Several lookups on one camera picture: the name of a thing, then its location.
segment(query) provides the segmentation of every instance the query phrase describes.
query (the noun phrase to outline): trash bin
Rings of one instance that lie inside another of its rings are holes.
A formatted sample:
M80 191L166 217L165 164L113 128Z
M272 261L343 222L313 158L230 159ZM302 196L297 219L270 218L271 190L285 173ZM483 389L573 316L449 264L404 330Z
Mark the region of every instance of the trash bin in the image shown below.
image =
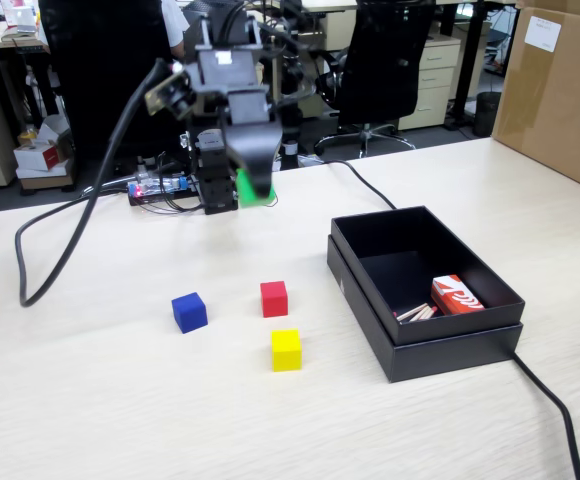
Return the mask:
M501 92L483 92L477 95L477 112L474 116L473 132L478 137L489 137L499 110Z

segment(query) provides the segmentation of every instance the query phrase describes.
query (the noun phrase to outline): black office chair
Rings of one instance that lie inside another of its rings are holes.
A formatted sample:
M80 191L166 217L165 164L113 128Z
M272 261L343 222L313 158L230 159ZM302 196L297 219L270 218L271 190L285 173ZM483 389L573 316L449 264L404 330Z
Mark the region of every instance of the black office chair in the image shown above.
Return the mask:
M154 66L172 54L161 0L40 0L41 20L61 81L78 161L103 159L126 102ZM117 158L178 149L185 125L141 105Z
M377 122L411 115L417 105L419 61L436 8L435 0L359 1L352 43L334 58L326 58L330 72L321 75L317 89L339 110L339 132L315 146L322 155L327 145L358 139L359 158L373 138L414 145L396 136L392 124Z

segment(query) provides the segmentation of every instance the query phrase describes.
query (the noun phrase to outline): black box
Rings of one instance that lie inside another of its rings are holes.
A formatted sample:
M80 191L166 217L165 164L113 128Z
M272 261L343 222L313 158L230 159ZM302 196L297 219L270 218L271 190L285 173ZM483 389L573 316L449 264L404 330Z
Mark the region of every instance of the black box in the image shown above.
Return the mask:
M335 218L328 265L392 382L508 360L525 302L425 207ZM456 274L486 307L400 324Z

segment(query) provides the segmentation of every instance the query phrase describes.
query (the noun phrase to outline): chair base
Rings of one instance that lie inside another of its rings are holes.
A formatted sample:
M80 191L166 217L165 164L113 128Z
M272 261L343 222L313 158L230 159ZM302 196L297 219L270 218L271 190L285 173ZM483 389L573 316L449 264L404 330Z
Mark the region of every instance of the chair base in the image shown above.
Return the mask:
M369 123L364 123L361 127L351 125L350 128L356 131L346 132L344 131L344 129L339 127L339 130L341 130L341 132L335 133L334 135L328 135L326 137L323 137L321 140L319 140L317 143L314 144L314 153L317 155L323 155L324 148L328 145L333 145L337 143L350 143L350 139L357 139L361 142L361 148L359 150L359 158L365 158L368 156L368 142L373 138L394 140L396 142L407 145L411 150L416 150L416 147L412 145L410 142L408 142L405 138L396 135L397 128L390 123L385 125L379 125L377 127L371 127ZM392 134L382 133L384 131L391 131Z

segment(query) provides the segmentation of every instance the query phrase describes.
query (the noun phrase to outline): yellow cube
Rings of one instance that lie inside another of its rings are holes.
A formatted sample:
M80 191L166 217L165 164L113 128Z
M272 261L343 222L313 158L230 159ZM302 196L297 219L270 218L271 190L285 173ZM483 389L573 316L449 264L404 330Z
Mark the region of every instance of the yellow cube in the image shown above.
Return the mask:
M299 330L272 332L272 370L301 370L301 340Z

